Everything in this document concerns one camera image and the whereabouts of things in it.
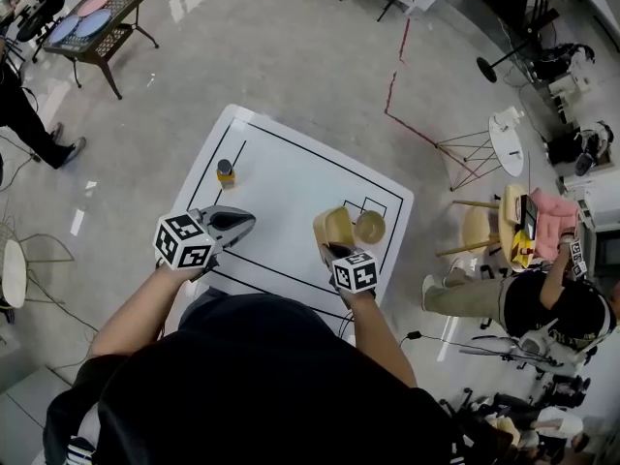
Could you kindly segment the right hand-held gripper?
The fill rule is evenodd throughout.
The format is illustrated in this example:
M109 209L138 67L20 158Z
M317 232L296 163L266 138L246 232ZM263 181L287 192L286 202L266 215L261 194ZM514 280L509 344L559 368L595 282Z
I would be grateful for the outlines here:
M371 252L344 243L328 243L321 245L321 255L334 290L353 295L368 291L374 294L379 272Z

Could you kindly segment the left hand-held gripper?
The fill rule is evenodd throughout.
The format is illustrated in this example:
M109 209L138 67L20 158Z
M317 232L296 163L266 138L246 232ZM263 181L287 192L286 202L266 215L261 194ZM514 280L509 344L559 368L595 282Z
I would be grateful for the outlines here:
M224 205L164 215L153 238L156 274L169 282L194 281L217 266L217 256L242 240L255 225L252 213Z

